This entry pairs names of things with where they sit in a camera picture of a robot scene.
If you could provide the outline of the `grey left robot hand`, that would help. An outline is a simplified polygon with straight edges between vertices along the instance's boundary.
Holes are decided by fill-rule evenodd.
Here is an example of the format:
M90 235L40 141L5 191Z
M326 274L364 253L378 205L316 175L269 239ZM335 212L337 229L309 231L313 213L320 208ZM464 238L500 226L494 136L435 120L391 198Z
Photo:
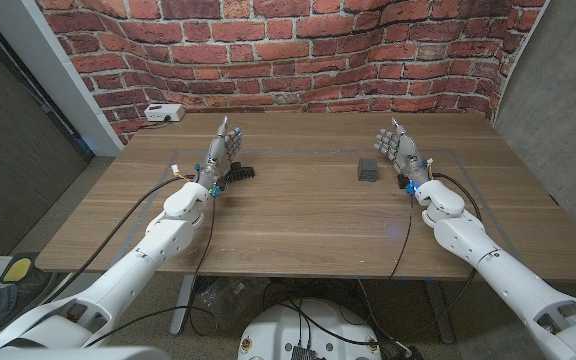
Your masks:
M207 189L230 171L231 164L242 147L242 132L238 127L229 130L228 124L228 117L225 116L209 146L204 163L200 166L197 183Z

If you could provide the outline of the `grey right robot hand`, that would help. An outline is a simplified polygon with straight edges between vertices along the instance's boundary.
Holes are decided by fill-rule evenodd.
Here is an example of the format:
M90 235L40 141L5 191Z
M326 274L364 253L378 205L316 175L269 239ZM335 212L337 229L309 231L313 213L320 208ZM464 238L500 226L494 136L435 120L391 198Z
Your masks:
M391 122L391 129L379 131L374 148L384 154L392 162L395 172L405 177L409 186L416 190L430 180L427 162L397 118L392 117Z

